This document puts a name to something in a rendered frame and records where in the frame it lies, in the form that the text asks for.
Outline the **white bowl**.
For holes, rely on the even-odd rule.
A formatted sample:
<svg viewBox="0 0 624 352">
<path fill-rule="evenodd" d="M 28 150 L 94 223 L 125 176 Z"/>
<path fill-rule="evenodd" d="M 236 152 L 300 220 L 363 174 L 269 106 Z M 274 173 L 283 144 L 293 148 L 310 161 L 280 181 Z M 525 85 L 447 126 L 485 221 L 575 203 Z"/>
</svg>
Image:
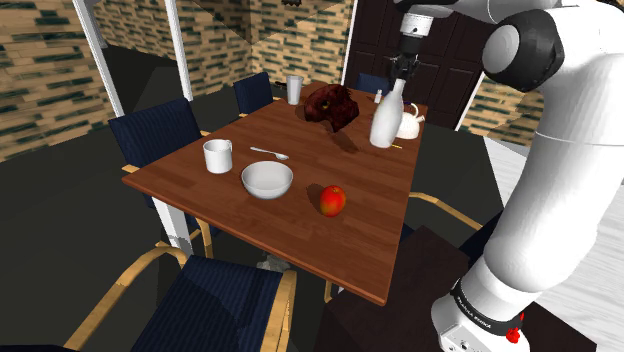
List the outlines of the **white bowl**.
<svg viewBox="0 0 624 352">
<path fill-rule="evenodd" d="M 250 195 L 271 200 L 288 191 L 293 181 L 293 172 L 287 165 L 279 162 L 259 161 L 242 171 L 241 181 Z"/>
</svg>

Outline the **wooden table with white legs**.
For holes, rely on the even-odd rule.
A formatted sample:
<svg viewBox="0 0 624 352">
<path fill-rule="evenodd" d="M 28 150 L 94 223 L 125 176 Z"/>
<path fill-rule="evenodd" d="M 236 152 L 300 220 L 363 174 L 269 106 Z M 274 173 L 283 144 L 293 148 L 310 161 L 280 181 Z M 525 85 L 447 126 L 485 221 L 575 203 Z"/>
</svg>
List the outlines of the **wooden table with white legs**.
<svg viewBox="0 0 624 352">
<path fill-rule="evenodd" d="M 199 139 L 123 177 L 123 183 L 270 252 L 375 304 L 388 299 L 409 200 L 418 140 L 387 149 L 369 142 L 374 96 L 354 90 L 359 115 L 336 134 L 308 122 L 300 106 L 275 101 L 216 132 L 233 144 L 231 171 L 205 165 Z M 274 200 L 251 196 L 241 181 L 248 165 L 283 153 L 293 172 L 288 191 Z M 335 217 L 320 211 L 320 194 L 336 185 L 346 204 Z"/>
</svg>

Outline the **red yellow apple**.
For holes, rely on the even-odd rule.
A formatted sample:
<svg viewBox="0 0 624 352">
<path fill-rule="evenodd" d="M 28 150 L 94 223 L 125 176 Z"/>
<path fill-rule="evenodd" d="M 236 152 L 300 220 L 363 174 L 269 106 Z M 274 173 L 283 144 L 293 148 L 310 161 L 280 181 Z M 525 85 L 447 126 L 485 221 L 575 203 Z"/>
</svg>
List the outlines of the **red yellow apple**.
<svg viewBox="0 0 624 352">
<path fill-rule="evenodd" d="M 336 185 L 325 187 L 320 194 L 320 211 L 324 216 L 335 217 L 346 204 L 345 191 Z"/>
</svg>

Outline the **white tall bottle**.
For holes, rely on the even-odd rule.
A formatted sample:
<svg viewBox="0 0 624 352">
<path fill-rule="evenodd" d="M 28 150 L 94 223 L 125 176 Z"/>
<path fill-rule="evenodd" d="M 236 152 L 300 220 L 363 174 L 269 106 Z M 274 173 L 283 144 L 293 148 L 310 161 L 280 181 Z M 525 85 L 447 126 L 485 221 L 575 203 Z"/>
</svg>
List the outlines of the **white tall bottle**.
<svg viewBox="0 0 624 352">
<path fill-rule="evenodd" d="M 372 119 L 370 143 L 378 148 L 388 148 L 393 144 L 402 121 L 404 104 L 402 93 L 406 81 L 397 78 L 393 89 L 378 105 Z"/>
</svg>

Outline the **white tall cup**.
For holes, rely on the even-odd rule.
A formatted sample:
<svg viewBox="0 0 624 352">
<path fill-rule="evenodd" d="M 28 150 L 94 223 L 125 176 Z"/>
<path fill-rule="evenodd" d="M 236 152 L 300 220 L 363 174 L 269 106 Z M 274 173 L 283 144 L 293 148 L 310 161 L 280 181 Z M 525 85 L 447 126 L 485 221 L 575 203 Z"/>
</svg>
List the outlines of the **white tall cup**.
<svg viewBox="0 0 624 352">
<path fill-rule="evenodd" d="M 286 82 L 288 103 L 290 105 L 297 106 L 300 101 L 303 78 L 298 75 L 289 75 Z"/>
</svg>

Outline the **white mug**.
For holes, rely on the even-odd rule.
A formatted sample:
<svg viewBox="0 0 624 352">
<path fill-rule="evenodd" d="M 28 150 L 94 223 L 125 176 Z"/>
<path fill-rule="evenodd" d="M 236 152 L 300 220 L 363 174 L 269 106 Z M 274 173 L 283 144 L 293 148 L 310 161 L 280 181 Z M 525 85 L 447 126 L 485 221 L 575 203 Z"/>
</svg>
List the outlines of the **white mug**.
<svg viewBox="0 0 624 352">
<path fill-rule="evenodd" d="M 207 170 L 213 174 L 227 173 L 232 169 L 232 142 L 211 139 L 203 144 Z"/>
</svg>

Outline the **white doorway frame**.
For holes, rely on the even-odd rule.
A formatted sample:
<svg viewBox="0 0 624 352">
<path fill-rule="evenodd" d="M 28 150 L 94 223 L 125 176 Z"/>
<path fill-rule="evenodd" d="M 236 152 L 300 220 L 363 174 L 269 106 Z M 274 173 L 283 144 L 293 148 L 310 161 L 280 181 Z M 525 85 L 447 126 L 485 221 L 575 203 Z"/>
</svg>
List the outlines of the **white doorway frame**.
<svg viewBox="0 0 624 352">
<path fill-rule="evenodd" d="M 102 52 L 107 47 L 106 42 L 100 33 L 93 14 L 93 5 L 101 0 L 72 0 L 76 10 L 80 24 L 82 26 L 85 37 L 88 41 L 92 56 L 97 65 L 98 72 L 102 78 L 102 82 L 108 94 L 109 101 L 112 105 L 116 117 L 124 116 L 122 104 L 114 86 L 113 79 L 108 69 L 106 59 Z M 168 23 L 170 27 L 171 37 L 174 46 L 176 63 L 179 71 L 179 78 L 184 97 L 188 101 L 193 100 L 190 76 L 187 68 L 187 60 L 184 51 L 183 39 L 181 35 L 179 16 L 176 6 L 176 0 L 164 0 Z"/>
</svg>

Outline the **silver spoon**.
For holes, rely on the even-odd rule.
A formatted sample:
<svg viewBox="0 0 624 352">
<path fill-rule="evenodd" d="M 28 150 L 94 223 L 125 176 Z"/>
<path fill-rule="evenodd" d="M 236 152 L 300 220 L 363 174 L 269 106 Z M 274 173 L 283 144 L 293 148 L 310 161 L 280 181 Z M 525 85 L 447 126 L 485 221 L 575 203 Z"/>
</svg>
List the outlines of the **silver spoon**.
<svg viewBox="0 0 624 352">
<path fill-rule="evenodd" d="M 285 155 L 285 154 L 278 153 L 278 152 L 273 152 L 273 151 L 269 151 L 269 150 L 265 150 L 265 149 L 261 149 L 261 148 L 257 148 L 257 147 L 254 147 L 254 146 L 251 146 L 250 150 L 261 152 L 261 153 L 271 154 L 271 155 L 275 156 L 278 160 L 288 160 L 289 159 L 289 157 L 287 155 Z"/>
</svg>

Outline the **dark panelled door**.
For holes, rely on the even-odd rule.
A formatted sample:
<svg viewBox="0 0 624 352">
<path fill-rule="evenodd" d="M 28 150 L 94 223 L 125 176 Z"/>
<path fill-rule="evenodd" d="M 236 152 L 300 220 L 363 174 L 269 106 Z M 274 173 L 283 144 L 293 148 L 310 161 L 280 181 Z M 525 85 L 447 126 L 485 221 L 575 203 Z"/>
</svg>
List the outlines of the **dark panelled door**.
<svg viewBox="0 0 624 352">
<path fill-rule="evenodd" d="M 403 14 L 392 0 L 358 0 L 346 63 L 345 85 L 360 73 L 386 77 L 399 53 Z M 455 128 L 482 73 L 482 50 L 494 26 L 453 13 L 433 21 L 419 50 L 419 66 L 403 98 L 428 107 L 426 121 Z"/>
</svg>

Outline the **blue chair with wooden arms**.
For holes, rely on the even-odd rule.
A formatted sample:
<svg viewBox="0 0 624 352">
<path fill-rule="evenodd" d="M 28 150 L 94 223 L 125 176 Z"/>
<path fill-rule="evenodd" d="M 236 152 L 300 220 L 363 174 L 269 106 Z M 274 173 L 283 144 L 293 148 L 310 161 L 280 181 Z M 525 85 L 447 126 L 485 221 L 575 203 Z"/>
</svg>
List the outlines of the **blue chair with wooden arms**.
<svg viewBox="0 0 624 352">
<path fill-rule="evenodd" d="M 233 84 L 233 88 L 240 117 L 245 117 L 276 100 L 280 100 L 280 97 L 272 94 L 269 75 L 266 72 L 239 80 Z"/>
<path fill-rule="evenodd" d="M 181 267 L 131 352 L 286 352 L 297 273 L 188 256 L 159 245 L 141 255 L 64 344 L 79 351 L 121 295 L 155 259 Z"/>
<path fill-rule="evenodd" d="M 452 207 L 451 205 L 447 204 L 446 202 L 442 201 L 441 199 L 435 196 L 432 196 L 423 192 L 410 192 L 409 199 L 419 199 L 423 202 L 432 204 L 433 206 L 437 207 L 441 211 L 449 214 L 451 217 L 453 217 L 457 221 L 471 228 L 471 231 L 468 231 L 468 230 L 460 231 L 457 234 L 450 234 L 450 235 L 443 236 L 443 239 L 445 239 L 447 242 L 449 242 L 456 248 L 459 248 L 461 245 L 463 245 L 474 233 L 476 233 L 478 230 L 480 230 L 483 227 L 483 225 L 479 223 L 478 221 L 465 215 L 464 213 L 460 212 L 456 208 Z"/>
<path fill-rule="evenodd" d="M 379 90 L 382 91 L 382 95 L 385 96 L 390 91 L 389 80 L 385 77 L 379 77 L 366 73 L 359 73 L 355 89 L 371 94 L 376 94 Z"/>
<path fill-rule="evenodd" d="M 179 98 L 111 119 L 109 126 L 132 173 L 209 132 L 199 129 L 189 101 Z"/>
</svg>

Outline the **dark red dinosaur head figure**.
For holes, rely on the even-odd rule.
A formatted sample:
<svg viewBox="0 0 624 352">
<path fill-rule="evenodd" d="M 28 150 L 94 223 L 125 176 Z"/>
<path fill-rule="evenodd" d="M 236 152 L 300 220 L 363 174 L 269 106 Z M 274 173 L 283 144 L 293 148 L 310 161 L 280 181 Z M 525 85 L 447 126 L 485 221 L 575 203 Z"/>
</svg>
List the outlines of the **dark red dinosaur head figure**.
<svg viewBox="0 0 624 352">
<path fill-rule="evenodd" d="M 309 122 L 328 121 L 334 133 L 359 115 L 359 106 L 350 91 L 339 84 L 329 84 L 314 91 L 304 103 L 304 118 Z"/>
</svg>

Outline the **white teapot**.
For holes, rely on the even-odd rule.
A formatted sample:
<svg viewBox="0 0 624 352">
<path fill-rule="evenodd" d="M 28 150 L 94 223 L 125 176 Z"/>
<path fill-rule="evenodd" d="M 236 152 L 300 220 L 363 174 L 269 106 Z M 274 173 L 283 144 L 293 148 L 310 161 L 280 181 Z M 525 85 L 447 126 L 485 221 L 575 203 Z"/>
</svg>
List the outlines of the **white teapot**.
<svg viewBox="0 0 624 352">
<path fill-rule="evenodd" d="M 425 121 L 425 117 L 418 115 L 419 109 L 416 104 L 411 103 L 411 106 L 414 108 L 414 113 L 404 112 L 402 114 L 402 120 L 396 134 L 397 138 L 416 139 L 420 133 L 420 123 Z"/>
</svg>

